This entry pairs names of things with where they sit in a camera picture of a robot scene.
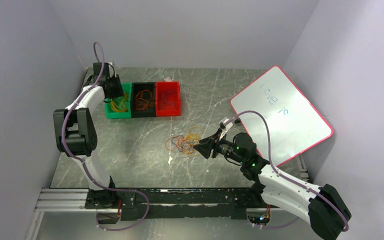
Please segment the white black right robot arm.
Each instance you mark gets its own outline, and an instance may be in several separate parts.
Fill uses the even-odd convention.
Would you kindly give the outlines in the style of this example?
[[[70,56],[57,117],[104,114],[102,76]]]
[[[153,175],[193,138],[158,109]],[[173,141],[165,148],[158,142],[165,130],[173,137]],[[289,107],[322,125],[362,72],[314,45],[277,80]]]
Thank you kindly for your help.
[[[218,130],[193,148],[206,159],[222,155],[239,166],[245,178],[253,182],[249,199],[255,207],[267,204],[285,210],[307,222],[324,240],[335,240],[347,230],[352,215],[333,186],[318,186],[273,168],[258,154],[247,133],[238,133],[228,141]]]

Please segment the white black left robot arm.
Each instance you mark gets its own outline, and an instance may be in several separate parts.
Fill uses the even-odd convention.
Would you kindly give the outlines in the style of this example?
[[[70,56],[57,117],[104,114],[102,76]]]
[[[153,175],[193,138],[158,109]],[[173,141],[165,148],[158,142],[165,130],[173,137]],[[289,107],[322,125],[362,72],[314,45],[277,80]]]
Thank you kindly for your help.
[[[66,108],[53,112],[57,149],[74,160],[85,175],[85,207],[89,209],[112,208],[122,203],[112,177],[95,152],[98,136],[92,113],[101,102],[124,94],[114,67],[108,62],[95,62],[79,96]]]

